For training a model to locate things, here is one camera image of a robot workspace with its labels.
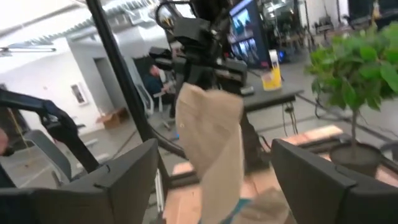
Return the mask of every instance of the screen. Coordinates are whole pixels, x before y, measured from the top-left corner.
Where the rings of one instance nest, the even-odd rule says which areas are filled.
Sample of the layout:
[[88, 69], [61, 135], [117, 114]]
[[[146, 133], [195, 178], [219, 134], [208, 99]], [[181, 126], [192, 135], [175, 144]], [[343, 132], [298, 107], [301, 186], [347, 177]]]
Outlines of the screen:
[[269, 67], [267, 40], [262, 33], [257, 3], [254, 0], [243, 0], [229, 12], [231, 29], [228, 41], [232, 53], [244, 60], [248, 67]]

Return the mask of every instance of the ceiling light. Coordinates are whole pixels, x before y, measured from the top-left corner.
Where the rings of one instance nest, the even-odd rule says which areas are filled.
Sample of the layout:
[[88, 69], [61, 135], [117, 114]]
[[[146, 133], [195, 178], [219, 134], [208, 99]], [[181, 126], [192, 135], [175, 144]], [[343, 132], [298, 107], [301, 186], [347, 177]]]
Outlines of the ceiling light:
[[0, 52], [29, 53], [29, 52], [54, 52], [55, 48], [1, 48]]

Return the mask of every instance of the tree trunk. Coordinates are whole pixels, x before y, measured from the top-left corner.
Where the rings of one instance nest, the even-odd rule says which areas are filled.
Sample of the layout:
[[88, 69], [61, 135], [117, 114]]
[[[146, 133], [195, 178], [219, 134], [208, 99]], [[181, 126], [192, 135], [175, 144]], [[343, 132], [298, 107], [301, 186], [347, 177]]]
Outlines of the tree trunk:
[[355, 159], [356, 157], [356, 150], [357, 150], [357, 145], [356, 145], [356, 123], [357, 123], [357, 118], [358, 118], [358, 110], [353, 111], [353, 120], [351, 122], [351, 157]]

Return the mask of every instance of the yellow bucket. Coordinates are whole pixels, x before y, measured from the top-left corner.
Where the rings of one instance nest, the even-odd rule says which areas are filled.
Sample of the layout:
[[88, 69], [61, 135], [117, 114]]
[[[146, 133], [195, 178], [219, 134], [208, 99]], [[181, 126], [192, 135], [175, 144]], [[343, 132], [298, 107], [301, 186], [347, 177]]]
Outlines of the yellow bucket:
[[264, 72], [261, 77], [262, 87], [265, 91], [278, 90], [282, 87], [282, 77], [280, 75], [278, 54], [276, 50], [270, 50], [269, 55], [271, 56], [271, 70]]

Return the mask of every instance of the wall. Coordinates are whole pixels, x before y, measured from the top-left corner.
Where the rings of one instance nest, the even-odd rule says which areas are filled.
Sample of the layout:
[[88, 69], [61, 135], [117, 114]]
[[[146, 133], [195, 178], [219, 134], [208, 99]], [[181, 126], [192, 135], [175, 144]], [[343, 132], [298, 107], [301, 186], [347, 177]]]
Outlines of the wall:
[[69, 42], [69, 47], [98, 109], [103, 113], [113, 111], [114, 106], [111, 98], [106, 91], [101, 75], [94, 62], [94, 58], [107, 57], [102, 43], [89, 40]]
[[[10, 91], [52, 100], [71, 117], [75, 116], [76, 124], [86, 125], [80, 130], [80, 134], [103, 128], [102, 124], [96, 124], [96, 119], [100, 114], [71, 52], [43, 57], [2, 73], [0, 83], [5, 83]], [[76, 83], [81, 83], [89, 102], [87, 105], [79, 106], [76, 102], [70, 88]], [[21, 111], [21, 113], [31, 129], [40, 129], [45, 132], [36, 113], [28, 111]]]
[[115, 108], [127, 108], [126, 99], [124, 98], [118, 79], [113, 72], [111, 63], [107, 58], [96, 59], [95, 64], [104, 82], [105, 88], [111, 98]]
[[124, 56], [127, 68], [134, 83], [141, 83], [136, 65], [132, 58], [147, 56], [151, 47], [168, 48], [164, 30], [159, 26], [150, 28], [133, 27], [117, 34], [119, 49]]
[[[341, 9], [343, 8], [343, 11], [346, 7], [344, 7], [346, 0], [340, 0], [342, 2], [339, 2], [340, 5], [340, 14], [343, 15]], [[310, 28], [313, 30], [312, 25], [315, 22], [319, 21], [319, 18], [326, 16], [325, 12], [325, 6], [326, 10], [328, 12], [328, 15], [331, 18], [331, 22], [335, 25], [335, 27], [338, 25], [338, 12], [337, 12], [337, 0], [307, 0], [307, 9], [308, 9], [308, 20], [310, 21]], [[303, 26], [307, 24], [307, 19], [305, 17], [305, 5], [304, 3], [300, 3], [298, 7], [300, 11], [300, 20]]]
[[339, 0], [339, 6], [340, 6], [340, 15], [343, 17], [343, 15], [349, 16], [349, 9], [348, 9], [348, 0]]

